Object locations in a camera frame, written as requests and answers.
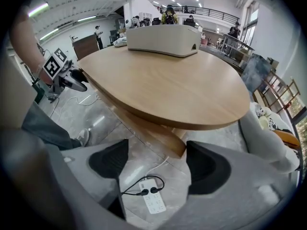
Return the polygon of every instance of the orange cushion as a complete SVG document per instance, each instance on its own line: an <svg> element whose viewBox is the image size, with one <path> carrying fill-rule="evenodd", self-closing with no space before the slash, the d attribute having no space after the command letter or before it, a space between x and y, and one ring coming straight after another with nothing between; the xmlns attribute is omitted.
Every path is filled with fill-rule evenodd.
<svg viewBox="0 0 307 230"><path fill-rule="evenodd" d="M277 134L280 137L280 139L282 139L284 144L287 145L288 147L290 148L300 147L299 140L294 135L281 130L273 130L273 132Z"/></svg>

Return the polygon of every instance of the railing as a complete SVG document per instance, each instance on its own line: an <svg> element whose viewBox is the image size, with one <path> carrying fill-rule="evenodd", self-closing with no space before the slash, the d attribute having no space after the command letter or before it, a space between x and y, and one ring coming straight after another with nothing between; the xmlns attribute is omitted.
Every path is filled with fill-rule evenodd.
<svg viewBox="0 0 307 230"><path fill-rule="evenodd" d="M185 6L182 6L182 7L175 6L173 8L174 8L176 13L185 13L185 11L186 11ZM188 8L188 12L186 11L186 13L205 15L205 16L220 19L220 20L232 23L232 24L238 22L239 19L240 19L240 18L235 17L233 15L230 15L228 13L224 13L224 12L217 11L217 10L200 8L200 7L191 7L191 6L187 6L187 8Z"/></svg>

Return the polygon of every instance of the power strip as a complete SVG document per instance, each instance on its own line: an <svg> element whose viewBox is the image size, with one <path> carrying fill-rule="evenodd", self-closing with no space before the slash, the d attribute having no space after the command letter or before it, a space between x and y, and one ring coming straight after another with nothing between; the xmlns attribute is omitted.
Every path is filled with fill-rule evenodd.
<svg viewBox="0 0 307 230"><path fill-rule="evenodd" d="M155 194L150 192L152 187L158 188L154 178L139 182L139 186L141 191L147 189L149 192L147 195L143 196L143 198L150 214L157 214L166 211L160 192Z"/></svg>

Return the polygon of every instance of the marble floor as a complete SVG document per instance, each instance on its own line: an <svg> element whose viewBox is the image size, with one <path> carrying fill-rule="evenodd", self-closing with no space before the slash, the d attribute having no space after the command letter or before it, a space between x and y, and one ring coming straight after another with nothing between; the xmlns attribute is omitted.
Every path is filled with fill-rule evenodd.
<svg viewBox="0 0 307 230"><path fill-rule="evenodd" d="M151 168L163 162L165 155L160 148L142 142L101 100L96 100L96 94L91 86L87 84L87 87L86 92L66 88L55 102L50 103L44 97L39 105L49 116L54 110L51 119L66 129L71 138L77 136L83 128L90 129L89 146L112 140L129 139L129 159L119 178L120 189L124 191ZM77 97L81 104L91 104L96 101L88 106L79 105L76 98L72 97ZM234 123L217 130L188 131L183 139L212 143L244 152L247 148L240 134L238 123ZM169 158L151 174L159 175L165 181L165 188L160 192L166 206L165 212L151 215L142 197L130 195L122 197L127 222L146 230L156 229L184 205L190 185L186 154L181 159ZM138 189L138 185L135 185L131 191L138 192Z"/></svg>

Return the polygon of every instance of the gray floor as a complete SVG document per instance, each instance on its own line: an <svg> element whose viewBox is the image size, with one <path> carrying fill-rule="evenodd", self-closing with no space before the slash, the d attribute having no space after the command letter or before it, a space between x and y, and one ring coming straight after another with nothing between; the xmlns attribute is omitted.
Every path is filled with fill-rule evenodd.
<svg viewBox="0 0 307 230"><path fill-rule="evenodd" d="M51 118L66 129L71 138L77 136L81 129L88 128L91 132L89 145L123 138L129 139L129 160L120 175L121 191L128 188L151 168L164 160L165 155L160 148L142 142L138 136L134 135L133 131L125 127L101 100L97 100L92 105L83 106L78 105L76 98L70 99L71 97L78 97L78 102L82 104L90 104L95 101L96 94L88 85L86 92L77 92L66 88L60 95L59 104ZM57 102L56 100L50 104L44 98L39 105L47 115L50 115ZM238 123L217 130L188 131L183 139L184 141L196 140L242 152L246 151ZM185 203L188 186L190 185L190 173L185 157L184 154L181 159L169 158L165 164L151 173L159 175L165 181L165 188L161 191L167 209L165 212L151 215L141 196L123 196L127 221L130 224L142 229L156 229ZM137 191L138 189L138 185L136 185L131 190Z"/></svg>

